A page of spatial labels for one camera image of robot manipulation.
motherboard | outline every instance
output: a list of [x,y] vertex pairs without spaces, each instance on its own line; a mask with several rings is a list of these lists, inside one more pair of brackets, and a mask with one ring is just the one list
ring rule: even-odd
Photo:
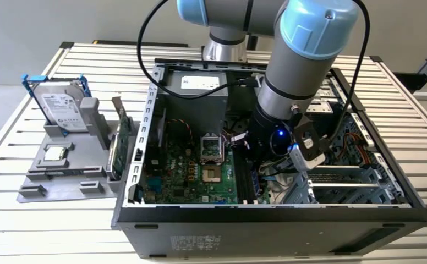
[[[212,142],[208,149],[214,149]],[[146,179],[145,203],[237,204],[232,151],[225,147],[213,152],[225,153],[220,165],[200,161],[198,147],[169,141],[162,172]]]

cable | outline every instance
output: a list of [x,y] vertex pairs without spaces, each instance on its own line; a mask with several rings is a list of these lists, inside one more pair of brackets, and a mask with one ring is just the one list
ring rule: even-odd
[[283,158],[277,159],[276,161],[271,161],[269,163],[260,165],[259,170],[260,171],[264,170],[265,168],[284,162],[287,159],[288,159],[288,157],[283,157]]
[[289,164],[287,167],[277,170],[275,173],[272,173],[269,175],[261,175],[261,177],[272,177],[275,175],[279,175],[280,173],[297,173],[299,171],[295,168],[292,168],[292,166],[293,166],[293,164]]
[[283,183],[280,183],[277,180],[267,180],[267,181],[277,183],[281,187],[289,187],[288,185],[284,185]]
[[352,100],[352,95],[353,95],[355,85],[356,85],[356,81],[357,81],[361,61],[363,61],[364,53],[365,53],[365,50],[367,50],[367,44],[368,44],[368,38],[369,38],[369,15],[368,15],[368,10],[367,10],[367,7],[365,7],[364,3],[361,2],[361,0],[353,0],[353,2],[360,7],[360,10],[361,10],[361,13],[363,13],[363,17],[364,17],[364,20],[365,20],[365,32],[364,32],[364,37],[363,37],[359,60],[357,60],[357,64],[356,64],[355,72],[353,72],[351,89],[349,89],[349,92],[348,92],[348,95],[347,95],[344,109],[343,109],[343,112],[341,112],[341,114],[339,116],[339,120],[336,122],[336,128],[335,128],[335,131],[333,131],[333,133],[332,133],[332,135],[329,137],[329,142],[332,142],[332,140],[336,138],[336,136],[339,134],[339,128],[340,128],[340,125],[341,125],[343,120],[344,120],[344,116],[345,116],[348,105],[349,105],[351,100]]
[[[345,133],[344,134],[344,137],[343,137],[343,148],[340,149],[340,152],[337,154],[337,157],[336,157],[337,160],[341,158],[341,156],[344,154],[345,147],[347,147],[347,137],[348,136],[351,137],[352,142],[355,142],[356,140],[363,140],[361,137],[355,133]],[[367,155],[363,147],[359,146],[359,145],[355,145],[355,147],[356,147],[356,149],[357,149],[357,151],[360,153],[360,157],[361,157],[361,160],[363,160],[364,164],[369,164],[371,161],[369,161],[368,155]]]
[[277,196],[275,196],[275,198],[273,198],[273,203],[276,202],[277,197],[280,196],[280,194],[283,194],[283,193],[284,193],[284,191],[287,191],[287,190],[289,189],[289,187],[288,187],[288,188],[285,188],[285,189],[283,189],[283,190],[279,192]]
[[185,121],[184,121],[182,119],[169,119],[169,120],[166,121],[168,124],[174,123],[174,122],[180,122],[180,123],[182,123],[182,124],[185,125],[185,128],[186,128],[186,130],[188,130],[188,132],[189,132],[190,141],[193,141],[192,130],[190,130],[189,124],[185,123]]
[[141,42],[142,42],[142,35],[145,34],[145,29],[149,23],[149,20],[152,19],[153,15],[156,14],[157,10],[161,8],[161,6],[168,2],[168,0],[160,0],[156,4],[156,6],[153,7],[152,11],[149,11],[149,14],[145,18],[145,20],[142,21],[141,27],[140,27],[140,32],[138,32],[138,38],[137,38],[137,61],[140,64],[140,69],[144,73],[144,75],[146,76],[146,78],[149,79],[149,81],[164,91],[166,92],[169,95],[181,98],[181,99],[186,99],[186,100],[192,100],[192,99],[198,99],[201,97],[205,97],[206,95],[213,94],[214,92],[220,91],[221,89],[229,87],[229,86],[234,86],[234,85],[241,85],[245,84],[244,80],[238,80],[238,81],[233,81],[233,82],[228,82],[226,84],[220,85],[218,87],[216,87],[214,89],[209,90],[208,92],[204,92],[198,95],[194,96],[185,96],[185,95],[180,95],[178,93],[174,93],[173,91],[170,91],[169,89],[166,89],[166,87],[164,87],[152,77],[152,75],[148,73],[145,65],[142,63],[142,59],[141,59]]

label on hard drive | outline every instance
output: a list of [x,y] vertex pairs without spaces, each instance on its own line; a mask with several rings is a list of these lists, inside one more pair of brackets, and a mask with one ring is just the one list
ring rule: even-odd
[[176,251],[217,250],[220,247],[220,235],[173,235],[170,246]]
[[58,127],[69,132],[86,129],[73,97],[64,93],[42,93],[41,97]]
[[213,76],[182,76],[181,89],[212,90],[220,86],[220,78]]

green circuit board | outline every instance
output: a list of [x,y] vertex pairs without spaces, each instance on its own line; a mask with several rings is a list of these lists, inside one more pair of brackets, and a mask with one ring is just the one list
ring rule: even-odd
[[157,204],[237,204],[233,157],[224,150],[220,166],[198,163],[198,149],[168,143],[166,164],[160,177],[158,192],[148,191],[146,203]]

black cable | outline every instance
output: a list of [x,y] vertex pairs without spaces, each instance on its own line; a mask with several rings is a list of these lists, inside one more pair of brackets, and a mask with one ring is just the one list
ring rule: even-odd
[[220,85],[218,87],[216,87],[214,89],[209,90],[205,93],[201,93],[200,95],[194,95],[194,96],[185,96],[185,95],[180,95],[178,93],[170,91],[169,89],[166,89],[166,87],[164,87],[152,77],[152,75],[148,73],[145,65],[142,63],[142,59],[141,59],[141,43],[142,43],[142,35],[145,34],[145,29],[149,23],[149,20],[152,19],[153,15],[156,14],[157,10],[161,8],[161,6],[165,4],[165,2],[168,2],[168,0],[160,0],[156,4],[156,6],[153,7],[152,11],[149,11],[149,14],[145,18],[145,20],[142,21],[141,27],[140,27],[140,32],[138,32],[138,39],[137,39],[137,60],[138,60],[138,64],[140,64],[140,69],[144,73],[144,75],[146,76],[146,78],[149,79],[149,81],[162,90],[165,91],[169,95],[181,98],[181,99],[198,99],[201,97],[205,97],[206,95],[213,94],[214,92],[220,91],[221,89],[229,87],[229,86],[234,86],[234,85],[240,85],[244,84],[244,82],[241,80],[238,81],[233,81],[229,82],[226,84]]
[[288,185],[280,183],[277,180],[267,180],[268,182],[277,183],[281,187],[289,187]]
[[275,173],[272,173],[269,175],[260,175],[260,177],[272,177],[275,175],[279,175],[280,173],[297,173],[299,171],[295,168],[291,168],[292,166],[293,166],[293,164],[289,164],[287,167],[277,170]]
[[357,60],[357,64],[356,64],[355,72],[353,72],[353,79],[352,79],[351,89],[349,89],[349,92],[348,92],[348,95],[347,95],[347,101],[345,101],[345,104],[344,104],[344,109],[343,109],[343,112],[341,112],[341,114],[339,116],[339,120],[337,120],[337,123],[336,123],[336,128],[335,128],[335,131],[333,131],[333,133],[331,134],[331,137],[329,137],[329,142],[332,142],[332,140],[337,136],[339,128],[340,128],[340,125],[341,125],[343,120],[344,120],[347,108],[348,108],[348,105],[349,105],[351,100],[352,100],[352,95],[353,95],[355,85],[356,85],[356,81],[357,81],[361,61],[363,61],[364,53],[365,53],[365,50],[367,50],[367,44],[368,44],[368,38],[369,38],[369,15],[368,15],[368,10],[367,10],[367,7],[365,7],[364,3],[361,2],[361,0],[353,0],[353,2],[360,7],[360,10],[361,10],[361,13],[363,13],[363,17],[364,17],[364,21],[365,21],[365,32],[364,32],[364,37],[363,37],[359,60]]
[[285,188],[285,189],[283,189],[283,190],[279,192],[277,196],[275,196],[275,198],[273,198],[273,203],[276,202],[276,200],[277,200],[277,198],[279,198],[280,194],[283,194],[283,193],[284,193],[284,191],[287,191],[287,190],[289,189],[289,187],[288,187],[288,188]]

